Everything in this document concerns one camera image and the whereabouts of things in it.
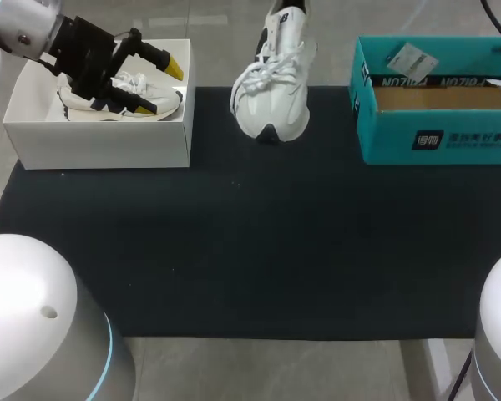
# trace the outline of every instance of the open box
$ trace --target open box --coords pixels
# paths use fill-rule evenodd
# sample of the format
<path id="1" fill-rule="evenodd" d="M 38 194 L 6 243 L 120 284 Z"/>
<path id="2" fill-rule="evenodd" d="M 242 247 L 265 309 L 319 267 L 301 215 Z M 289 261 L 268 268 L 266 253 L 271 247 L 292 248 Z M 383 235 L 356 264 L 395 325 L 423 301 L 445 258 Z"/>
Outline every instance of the open box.
<path id="1" fill-rule="evenodd" d="M 438 64 L 413 81 L 388 65 L 411 44 Z M 349 88 L 368 164 L 501 164 L 501 38 L 360 37 Z"/>
<path id="2" fill-rule="evenodd" d="M 180 108 L 163 121 L 67 121 L 57 94 L 58 79 L 29 61 L 18 77 L 4 117 L 19 159 L 34 169 L 189 167 L 195 108 L 195 66 L 189 39 L 148 40 L 169 51 L 184 71 L 178 81 L 139 56 L 123 67 L 143 73 L 149 83 L 171 86 L 183 95 Z"/>

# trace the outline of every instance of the shoe lace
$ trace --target shoe lace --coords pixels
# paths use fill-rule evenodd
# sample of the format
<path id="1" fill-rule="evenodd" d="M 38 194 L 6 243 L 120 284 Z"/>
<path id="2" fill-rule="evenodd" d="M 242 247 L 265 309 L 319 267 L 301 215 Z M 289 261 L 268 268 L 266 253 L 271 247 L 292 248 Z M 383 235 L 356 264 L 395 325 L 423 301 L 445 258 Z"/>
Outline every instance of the shoe lace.
<path id="1" fill-rule="evenodd" d="M 304 43 L 289 53 L 281 53 L 266 59 L 264 49 L 258 54 L 258 61 L 249 65 L 245 72 L 235 81 L 230 97 L 230 110 L 235 113 L 235 95 L 242 86 L 248 94 L 255 94 L 266 88 L 271 82 L 296 84 L 297 59 Z"/>
<path id="2" fill-rule="evenodd" d="M 111 78 L 115 88 L 119 88 L 131 94 L 139 96 L 146 94 L 147 77 L 142 74 L 132 75 L 126 71 L 121 71 L 114 78 Z"/>

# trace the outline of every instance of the cable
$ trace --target cable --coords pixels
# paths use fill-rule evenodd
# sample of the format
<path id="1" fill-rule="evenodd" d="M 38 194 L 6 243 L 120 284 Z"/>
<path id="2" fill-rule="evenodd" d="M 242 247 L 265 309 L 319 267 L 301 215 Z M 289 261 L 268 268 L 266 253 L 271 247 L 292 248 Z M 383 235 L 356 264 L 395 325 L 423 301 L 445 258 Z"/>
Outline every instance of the cable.
<path id="1" fill-rule="evenodd" d="M 460 374 L 458 375 L 457 381 L 454 383 L 453 389 L 451 390 L 451 393 L 449 394 L 448 401 L 453 401 L 458 394 L 458 390 L 460 389 L 460 386 L 462 385 L 462 382 L 464 381 L 464 378 L 466 377 L 466 373 L 468 372 L 469 365 L 471 365 L 471 357 L 472 353 L 470 352 L 468 355 L 468 358 L 466 359 L 466 362 L 464 363 L 464 366 L 462 366 L 462 370 L 460 371 Z"/>
<path id="2" fill-rule="evenodd" d="M 496 27 L 496 29 L 501 33 L 501 23 L 499 20 L 493 15 L 492 8 L 488 5 L 488 0 L 481 0 L 481 4 L 483 4 L 484 11 L 488 14 L 490 21 Z"/>

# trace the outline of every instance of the teal shoe box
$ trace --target teal shoe box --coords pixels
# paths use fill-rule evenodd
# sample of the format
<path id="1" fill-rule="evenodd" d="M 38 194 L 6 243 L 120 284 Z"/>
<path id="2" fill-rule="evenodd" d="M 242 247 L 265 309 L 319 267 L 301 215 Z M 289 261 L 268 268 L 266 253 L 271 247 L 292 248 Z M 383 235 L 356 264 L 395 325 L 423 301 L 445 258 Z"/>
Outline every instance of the teal shoe box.
<path id="1" fill-rule="evenodd" d="M 388 67 L 407 43 L 438 61 L 420 81 Z M 501 38 L 360 37 L 349 94 L 363 159 L 501 165 L 501 88 L 487 79 L 501 79 Z"/>

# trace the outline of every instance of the label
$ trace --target label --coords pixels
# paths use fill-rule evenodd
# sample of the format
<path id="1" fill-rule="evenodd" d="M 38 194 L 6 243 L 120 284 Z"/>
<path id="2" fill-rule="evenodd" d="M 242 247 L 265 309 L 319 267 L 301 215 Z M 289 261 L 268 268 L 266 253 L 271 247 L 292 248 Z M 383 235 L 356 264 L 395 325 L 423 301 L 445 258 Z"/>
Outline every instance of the label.
<path id="1" fill-rule="evenodd" d="M 448 149 L 501 149 L 501 132 L 452 132 Z"/>
<path id="2" fill-rule="evenodd" d="M 463 87 L 482 87 L 490 86 L 490 80 L 501 79 L 501 76 L 494 75 L 428 75 L 419 82 L 402 75 L 371 75 L 371 81 L 374 87 L 448 87 L 448 86 L 463 86 Z"/>
<path id="3" fill-rule="evenodd" d="M 420 82 L 433 71 L 438 63 L 430 54 L 407 43 L 387 66 L 414 82 Z"/>
<path id="4" fill-rule="evenodd" d="M 440 147 L 443 131 L 422 130 L 416 133 L 412 150 L 436 150 Z"/>

